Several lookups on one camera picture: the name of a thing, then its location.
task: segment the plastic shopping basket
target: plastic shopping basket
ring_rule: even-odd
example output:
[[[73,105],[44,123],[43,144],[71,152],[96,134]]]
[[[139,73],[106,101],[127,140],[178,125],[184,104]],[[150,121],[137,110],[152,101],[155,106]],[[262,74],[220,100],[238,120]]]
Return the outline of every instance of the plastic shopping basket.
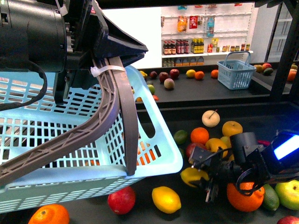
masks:
[[[138,121],[137,169],[127,176],[121,113],[98,140],[0,187],[0,213],[51,203],[108,195],[147,176],[178,172],[182,156],[140,72],[128,66],[134,97],[141,97],[155,128],[148,137]],[[0,73],[0,103],[28,100],[41,88],[36,73]],[[72,88],[66,104],[54,103],[53,73],[44,98],[0,114],[0,163],[6,162],[87,121],[96,111],[101,90]]]
[[[228,60],[228,56],[232,54],[247,53],[248,57],[245,62],[240,60]],[[247,89],[249,87],[253,72],[256,67],[250,63],[250,52],[240,51],[229,53],[224,61],[219,61],[218,81],[230,90]]]

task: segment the cable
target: cable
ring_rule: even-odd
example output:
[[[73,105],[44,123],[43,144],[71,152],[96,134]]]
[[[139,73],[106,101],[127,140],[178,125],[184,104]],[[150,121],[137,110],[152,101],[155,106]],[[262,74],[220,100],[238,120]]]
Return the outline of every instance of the cable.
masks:
[[[245,196],[251,196],[253,194],[253,192],[255,192],[256,190],[259,190],[263,184],[255,184],[252,189],[249,189],[249,190],[244,190],[244,189],[241,189],[240,188],[240,185],[241,183],[243,182],[243,179],[248,176],[249,174],[252,174],[254,173],[254,169],[253,168],[250,168],[246,171],[244,171],[238,178],[237,182],[235,183],[235,187],[237,188],[237,190],[242,194],[242,195],[245,195]]]
[[[28,61],[28,69],[30,71],[37,72],[39,74],[39,77],[43,79],[43,86],[41,90],[36,96],[32,97],[29,101],[26,101],[25,103],[13,102],[13,103],[0,104],[0,111],[11,110],[23,106],[28,106],[44,97],[48,87],[48,80],[46,74],[44,73],[43,69],[40,66],[38,66],[37,64],[31,61]]]

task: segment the fruit stem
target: fruit stem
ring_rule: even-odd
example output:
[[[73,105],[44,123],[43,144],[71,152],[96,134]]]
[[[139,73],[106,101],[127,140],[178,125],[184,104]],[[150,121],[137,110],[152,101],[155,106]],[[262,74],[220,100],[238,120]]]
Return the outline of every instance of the fruit stem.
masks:
[[[209,117],[209,119],[211,118],[211,116],[213,116],[213,114],[215,114],[215,112],[217,111],[218,109],[216,109]]]

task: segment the green lime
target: green lime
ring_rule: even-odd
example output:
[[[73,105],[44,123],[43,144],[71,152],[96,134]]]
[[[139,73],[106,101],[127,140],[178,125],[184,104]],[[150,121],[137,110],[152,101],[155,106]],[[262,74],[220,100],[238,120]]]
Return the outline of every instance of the green lime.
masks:
[[[263,195],[262,206],[269,211],[276,211],[279,207],[278,195],[269,184],[265,184],[263,188],[265,189],[265,194]]]
[[[185,130],[179,130],[174,133],[173,139],[178,145],[182,145],[186,142],[188,138],[188,132]]]
[[[153,85],[148,84],[149,91],[152,95],[155,94],[155,87]]]
[[[185,151],[182,148],[178,148],[180,153],[182,154],[182,158],[185,158]]]

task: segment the white zip tie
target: white zip tie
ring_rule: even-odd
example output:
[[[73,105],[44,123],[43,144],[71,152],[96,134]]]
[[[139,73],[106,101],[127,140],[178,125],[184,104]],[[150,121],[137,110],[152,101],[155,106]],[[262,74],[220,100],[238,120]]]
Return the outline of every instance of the white zip tie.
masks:
[[[124,67],[117,66],[117,65],[106,65],[100,69],[97,67],[90,68],[90,72],[92,73],[93,77],[97,77],[100,74],[102,74],[103,72],[108,71],[108,70],[126,71],[126,69]]]

